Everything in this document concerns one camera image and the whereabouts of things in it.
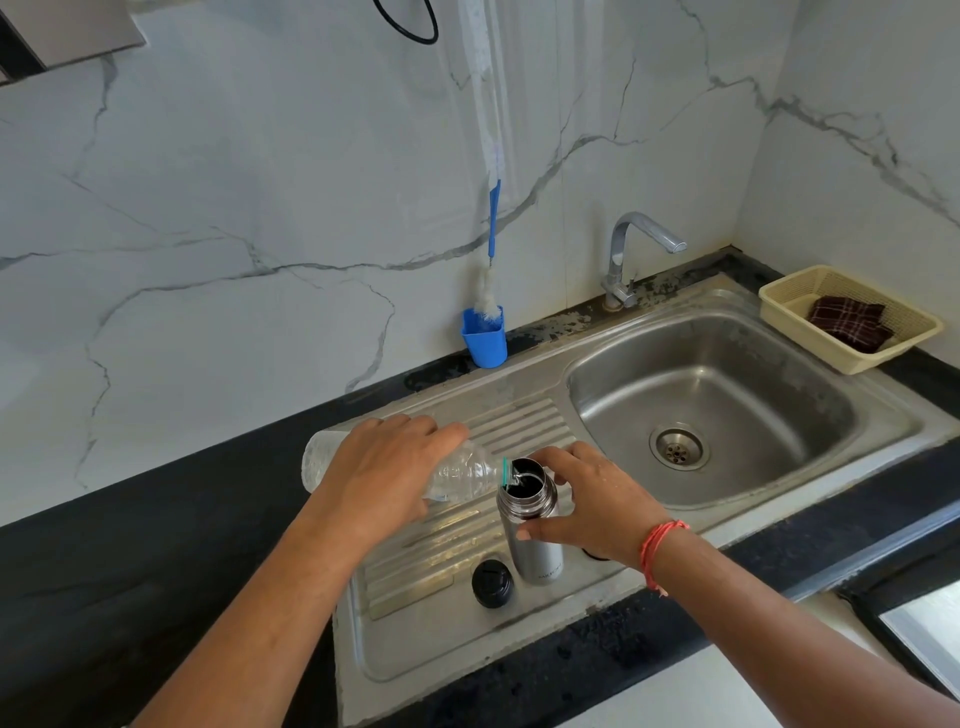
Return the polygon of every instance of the beige basket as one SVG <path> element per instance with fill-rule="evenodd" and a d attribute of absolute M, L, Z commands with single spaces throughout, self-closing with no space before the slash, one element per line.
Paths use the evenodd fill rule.
<path fill-rule="evenodd" d="M 883 303 L 886 309 L 881 322 L 894 335 L 876 353 L 858 352 L 806 319 L 810 307 L 822 296 Z M 760 288 L 760 300 L 760 316 L 765 322 L 845 375 L 855 375 L 899 356 L 944 328 L 936 316 L 828 265 L 815 265 L 767 283 Z"/>

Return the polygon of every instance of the black cable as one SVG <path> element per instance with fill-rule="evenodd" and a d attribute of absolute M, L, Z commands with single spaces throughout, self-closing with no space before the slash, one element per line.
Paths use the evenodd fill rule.
<path fill-rule="evenodd" d="M 373 0 L 373 4 L 376 5 L 376 8 L 380 11 L 380 14 L 383 15 L 383 19 L 390 23 L 391 27 L 395 31 L 400 33 L 402 36 L 410 38 L 416 43 L 421 43 L 422 45 L 433 45 L 437 42 L 437 38 L 440 37 L 440 30 L 437 28 L 437 16 L 433 14 L 433 6 L 430 5 L 430 0 L 423 0 L 423 5 L 426 6 L 426 11 L 430 13 L 430 22 L 433 23 L 433 37 L 415 36 L 402 25 L 397 23 L 393 18 L 387 15 L 387 11 L 385 11 L 383 6 L 380 5 L 380 0 Z"/>

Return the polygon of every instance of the granite countertop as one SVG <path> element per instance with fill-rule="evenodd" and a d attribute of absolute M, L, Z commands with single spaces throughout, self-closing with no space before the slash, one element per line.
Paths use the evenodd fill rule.
<path fill-rule="evenodd" d="M 641 281 L 641 305 L 717 273 L 755 292 L 778 277 L 727 248 Z M 617 315 L 599 300 L 575 306 L 508 334 L 508 352 Z M 300 455 L 313 432 L 472 369 L 465 353 L 452 354 L 0 528 L 0 724 L 125 725 L 300 510 Z M 949 365 L 914 350 L 883 370 L 960 418 L 960 372 Z M 957 473 L 960 439 L 725 551 L 782 593 L 811 593 L 960 517 Z M 643 590 L 377 725 L 556 725 L 706 643 L 680 607 Z M 336 722 L 327 627 L 284 725 Z"/>

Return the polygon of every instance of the blue plastic cup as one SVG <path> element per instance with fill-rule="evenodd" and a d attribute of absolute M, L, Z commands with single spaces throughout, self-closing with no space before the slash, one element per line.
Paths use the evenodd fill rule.
<path fill-rule="evenodd" d="M 503 306 L 496 321 L 485 319 L 472 308 L 464 309 L 464 327 L 460 329 L 467 342 L 473 363 L 481 369 L 493 369 L 507 360 L 507 332 L 503 328 Z"/>

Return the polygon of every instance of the stainless steel sink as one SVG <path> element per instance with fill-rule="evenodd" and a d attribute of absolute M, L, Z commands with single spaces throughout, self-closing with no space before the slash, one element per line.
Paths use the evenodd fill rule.
<path fill-rule="evenodd" d="M 832 372 L 761 323 L 757 298 L 723 276 L 373 415 L 395 412 L 465 422 L 506 457 L 592 442 L 715 546 L 960 434 L 880 372 Z M 572 508 L 568 487 L 561 507 Z M 516 577 L 508 604 L 490 610 L 469 584 L 486 558 L 513 568 L 493 495 L 431 506 L 369 555 L 334 616 L 344 724 L 385 715 L 642 587 L 635 571 L 564 548 L 559 579 L 532 587 Z"/>
<path fill-rule="evenodd" d="M 857 426 L 820 366 L 730 311 L 633 331 L 575 364 L 568 383 L 594 442 L 669 505 L 751 493 Z"/>

